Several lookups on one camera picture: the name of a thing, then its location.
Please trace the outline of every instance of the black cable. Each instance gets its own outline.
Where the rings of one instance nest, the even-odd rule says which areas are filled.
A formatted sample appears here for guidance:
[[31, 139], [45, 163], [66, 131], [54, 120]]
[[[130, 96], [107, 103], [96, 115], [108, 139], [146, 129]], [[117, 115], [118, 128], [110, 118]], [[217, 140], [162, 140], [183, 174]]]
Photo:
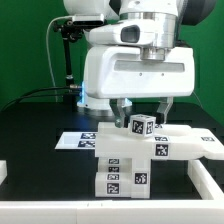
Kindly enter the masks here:
[[[74, 96], [80, 96], [80, 92], [73, 92], [71, 93]], [[5, 106], [2, 107], [0, 112], [3, 112], [6, 110], [11, 104], [16, 104], [24, 99], [29, 99], [29, 98], [37, 98], [37, 97], [56, 97], [56, 96], [64, 96], [64, 94], [48, 94], [48, 95], [37, 95], [37, 96], [21, 96], [19, 98], [16, 98], [10, 102], [8, 102]]]
[[41, 88], [41, 89], [34, 89], [32, 91], [29, 91], [27, 93], [24, 93], [21, 97], [24, 97], [24, 96], [30, 96], [34, 93], [38, 93], [38, 92], [45, 92], [45, 91], [57, 91], [57, 90], [73, 90], [74, 88], [70, 87], [70, 86], [64, 86], [64, 87], [48, 87], [48, 88]]

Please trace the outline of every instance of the white cube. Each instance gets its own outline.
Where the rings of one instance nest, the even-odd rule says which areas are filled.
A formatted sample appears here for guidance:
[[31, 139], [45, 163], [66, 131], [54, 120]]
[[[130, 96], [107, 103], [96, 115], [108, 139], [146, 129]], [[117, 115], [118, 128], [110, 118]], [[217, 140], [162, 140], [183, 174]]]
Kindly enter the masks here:
[[129, 133], [140, 137], [151, 137], [154, 135], [156, 117], [147, 115], [132, 115], [130, 117]]

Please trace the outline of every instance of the black table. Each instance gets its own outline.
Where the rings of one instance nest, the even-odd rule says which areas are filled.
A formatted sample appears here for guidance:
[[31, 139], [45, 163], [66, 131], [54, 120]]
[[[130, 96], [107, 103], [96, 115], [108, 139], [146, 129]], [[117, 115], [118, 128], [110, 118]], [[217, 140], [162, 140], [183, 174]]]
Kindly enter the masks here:
[[[157, 107], [136, 103], [133, 113], [149, 115]], [[0, 159], [7, 161], [8, 178], [0, 187], [0, 200], [97, 200], [94, 151], [54, 148], [64, 131], [97, 131], [99, 121], [113, 119], [80, 114], [62, 103], [20, 103], [1, 113]], [[175, 103], [168, 123], [208, 128], [224, 143], [224, 127], [197, 105]], [[201, 161], [224, 190], [224, 162]], [[186, 161], [153, 161], [151, 175], [151, 199], [200, 198], [187, 176]]]

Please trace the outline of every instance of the cable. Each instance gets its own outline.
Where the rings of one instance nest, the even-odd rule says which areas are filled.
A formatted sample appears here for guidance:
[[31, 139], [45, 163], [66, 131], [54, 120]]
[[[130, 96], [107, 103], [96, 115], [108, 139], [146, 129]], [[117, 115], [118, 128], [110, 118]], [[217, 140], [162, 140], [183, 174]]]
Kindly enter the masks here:
[[64, 20], [64, 19], [71, 19], [72, 16], [63, 16], [63, 17], [58, 17], [58, 18], [55, 18], [53, 19], [49, 25], [48, 25], [48, 28], [47, 28], [47, 33], [46, 33], [46, 49], [47, 49], [47, 59], [48, 59], [48, 66], [49, 66], [49, 70], [50, 70], [50, 75], [51, 75], [51, 81], [52, 81], [52, 85], [54, 87], [56, 87], [56, 82], [55, 82], [55, 77], [54, 77], [54, 72], [53, 72], [53, 69], [52, 69], [52, 63], [51, 63], [51, 54], [50, 54], [50, 48], [49, 48], [49, 36], [50, 36], [50, 29], [51, 29], [51, 26], [52, 24], [57, 21], [57, 20]]
[[[74, 96], [80, 96], [80, 93], [79, 92], [73, 92], [72, 93]], [[64, 94], [47, 94], [47, 95], [38, 95], [38, 96], [22, 96], [22, 97], [19, 97], [17, 99], [14, 99], [10, 102], [8, 102], [5, 106], [2, 107], [1, 112], [5, 111], [11, 104], [13, 103], [17, 103], [17, 102], [20, 102], [24, 99], [29, 99], [29, 98], [37, 98], [37, 97], [58, 97], [58, 96], [64, 96]]]
[[200, 107], [201, 107], [202, 109], [204, 109], [204, 107], [203, 107], [203, 105], [202, 105], [202, 103], [201, 103], [201, 100], [199, 99], [198, 95], [197, 95], [195, 92], [193, 92], [193, 94], [194, 94], [195, 98], [197, 99], [197, 101], [198, 101]]
[[34, 93], [38, 93], [38, 92], [45, 92], [45, 91], [52, 91], [52, 90], [66, 90], [66, 89], [70, 89], [71, 90], [71, 87], [69, 86], [65, 86], [65, 87], [48, 87], [48, 88], [42, 88], [42, 89], [34, 89], [32, 91], [29, 91], [27, 93], [24, 93], [21, 97], [24, 97], [24, 96], [30, 96]]

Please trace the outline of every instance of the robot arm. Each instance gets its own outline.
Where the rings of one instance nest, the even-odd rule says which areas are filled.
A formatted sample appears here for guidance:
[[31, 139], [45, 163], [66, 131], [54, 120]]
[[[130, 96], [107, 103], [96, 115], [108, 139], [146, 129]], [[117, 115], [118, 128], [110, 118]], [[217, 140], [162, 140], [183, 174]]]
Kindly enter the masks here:
[[162, 97], [158, 112], [167, 115], [173, 97], [189, 96], [194, 89], [193, 50], [175, 47], [178, 28], [180, 24], [196, 25], [202, 21], [215, 3], [216, 0], [64, 0], [70, 14], [119, 18], [117, 24], [88, 33], [87, 40], [93, 47], [85, 63], [87, 95], [117, 100], [111, 103], [115, 105], [113, 111], [121, 111], [126, 97]]

